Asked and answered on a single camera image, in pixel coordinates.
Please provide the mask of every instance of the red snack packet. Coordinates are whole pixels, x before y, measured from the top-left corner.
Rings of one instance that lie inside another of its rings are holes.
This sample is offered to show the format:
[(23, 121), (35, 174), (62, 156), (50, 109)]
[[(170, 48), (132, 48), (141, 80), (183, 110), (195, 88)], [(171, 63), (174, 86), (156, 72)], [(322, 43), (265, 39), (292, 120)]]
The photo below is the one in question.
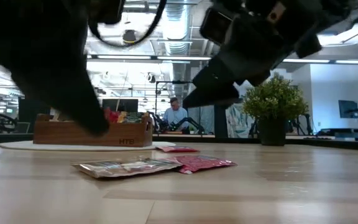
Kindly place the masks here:
[(118, 111), (110, 112), (110, 122), (112, 122), (112, 123), (118, 122), (119, 115), (120, 115), (120, 112), (118, 112)]
[(106, 118), (106, 120), (108, 121), (110, 121), (110, 113), (111, 113), (110, 107), (104, 109), (104, 118)]
[(199, 150), (187, 146), (159, 146), (158, 149), (164, 152), (199, 152)]
[(201, 169), (237, 165), (232, 161), (209, 156), (176, 156), (167, 160), (183, 164), (183, 167), (179, 170), (182, 174), (192, 174)]

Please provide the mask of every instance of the table surface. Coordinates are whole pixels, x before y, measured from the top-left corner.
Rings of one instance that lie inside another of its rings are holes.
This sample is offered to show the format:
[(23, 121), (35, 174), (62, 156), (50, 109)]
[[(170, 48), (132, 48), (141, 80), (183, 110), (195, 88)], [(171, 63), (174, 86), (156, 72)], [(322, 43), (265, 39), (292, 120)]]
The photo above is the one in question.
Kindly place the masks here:
[(239, 165), (100, 181), (79, 173), (70, 161), (177, 154), (0, 148), (0, 223), (358, 223), (358, 151), (186, 145)]

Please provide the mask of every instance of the wooden box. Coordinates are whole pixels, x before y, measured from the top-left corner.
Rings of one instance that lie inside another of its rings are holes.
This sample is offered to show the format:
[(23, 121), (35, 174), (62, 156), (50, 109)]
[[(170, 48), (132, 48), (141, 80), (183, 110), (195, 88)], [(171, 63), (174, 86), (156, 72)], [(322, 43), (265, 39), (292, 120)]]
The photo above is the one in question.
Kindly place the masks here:
[(141, 123), (111, 123), (102, 137), (94, 137), (72, 121), (50, 121), (49, 115), (39, 114), (34, 126), (34, 144), (82, 146), (145, 147), (152, 145), (153, 124), (150, 117)]

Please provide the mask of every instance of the person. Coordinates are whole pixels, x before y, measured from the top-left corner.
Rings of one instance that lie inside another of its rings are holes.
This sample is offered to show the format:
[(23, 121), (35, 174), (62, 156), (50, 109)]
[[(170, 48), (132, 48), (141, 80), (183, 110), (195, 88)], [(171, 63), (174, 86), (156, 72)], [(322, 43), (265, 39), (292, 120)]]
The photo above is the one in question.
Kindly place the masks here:
[[(187, 118), (187, 110), (182, 108), (179, 104), (178, 98), (173, 97), (170, 99), (171, 108), (168, 108), (165, 111), (163, 119), (168, 121), (168, 124), (171, 123), (177, 124), (183, 118)], [(177, 131), (182, 131), (183, 134), (190, 134), (188, 122), (184, 122)]]

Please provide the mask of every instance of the white wall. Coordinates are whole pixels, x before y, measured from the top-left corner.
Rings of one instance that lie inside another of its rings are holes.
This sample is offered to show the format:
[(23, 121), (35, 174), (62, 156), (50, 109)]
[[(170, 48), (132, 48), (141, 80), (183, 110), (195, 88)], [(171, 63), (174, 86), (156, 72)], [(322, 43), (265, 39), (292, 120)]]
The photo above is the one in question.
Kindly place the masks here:
[(305, 100), (311, 102), (315, 131), (358, 128), (358, 119), (340, 117), (338, 105), (338, 100), (358, 103), (358, 65), (305, 65), (292, 77), (304, 91)]
[(288, 73), (287, 70), (284, 68), (276, 68), (275, 70), (273, 70), (273, 72), (278, 72), (285, 79), (288, 79), (288, 80), (292, 79), (292, 73)]
[[(295, 72), (292, 73), (292, 80), (293, 80), (293, 84), (297, 85), (298, 88), (300, 90), (302, 90), (303, 92), (303, 98), (305, 99), (308, 107), (309, 107), (309, 112), (308, 114), (310, 114), (310, 117), (313, 117), (313, 104), (312, 104), (312, 97), (311, 97), (311, 73), (310, 73), (310, 65), (305, 65), (301, 68), (299, 68), (298, 70), (296, 70)], [(306, 127), (307, 127), (307, 122), (306, 122), (306, 118), (301, 116), (299, 118), (299, 121), (301, 123), (301, 127), (303, 129), (303, 131), (306, 133)]]

